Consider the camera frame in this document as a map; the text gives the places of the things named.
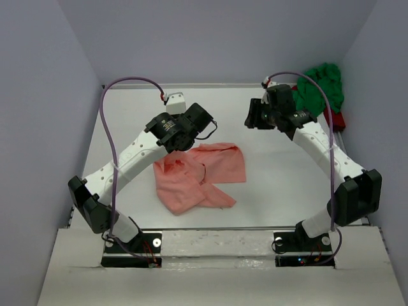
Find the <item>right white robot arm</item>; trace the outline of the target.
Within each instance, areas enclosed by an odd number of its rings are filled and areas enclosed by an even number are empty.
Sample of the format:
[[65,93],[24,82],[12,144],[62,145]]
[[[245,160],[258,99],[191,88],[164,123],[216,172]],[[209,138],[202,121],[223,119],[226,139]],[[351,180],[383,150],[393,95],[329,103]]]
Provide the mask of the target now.
[[317,237],[347,226],[379,208],[382,177],[366,170],[335,144],[310,111],[297,110],[291,87],[274,85],[262,98],[252,98],[244,122],[249,129],[278,129],[301,147],[330,179],[331,196],[320,212],[300,221],[290,241],[301,250],[310,249]]

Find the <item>pink t shirt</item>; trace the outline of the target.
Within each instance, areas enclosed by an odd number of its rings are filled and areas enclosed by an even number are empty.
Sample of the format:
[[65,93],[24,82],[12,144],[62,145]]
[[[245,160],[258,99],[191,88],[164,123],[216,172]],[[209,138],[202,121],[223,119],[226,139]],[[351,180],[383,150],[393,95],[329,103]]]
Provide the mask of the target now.
[[245,160],[234,143],[202,143],[153,164],[156,194],[174,215],[193,207],[231,208],[237,202],[216,184],[246,182]]

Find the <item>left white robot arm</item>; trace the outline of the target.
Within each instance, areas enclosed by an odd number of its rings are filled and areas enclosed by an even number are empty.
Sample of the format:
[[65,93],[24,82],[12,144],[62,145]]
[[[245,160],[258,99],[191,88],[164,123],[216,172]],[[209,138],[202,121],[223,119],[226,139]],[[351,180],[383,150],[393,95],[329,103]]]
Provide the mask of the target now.
[[117,210],[116,195],[151,164],[174,151],[189,150],[214,118],[193,103],[184,113],[154,117],[138,137],[101,169],[68,182],[74,206],[95,234],[108,233],[124,250],[140,247],[141,231]]

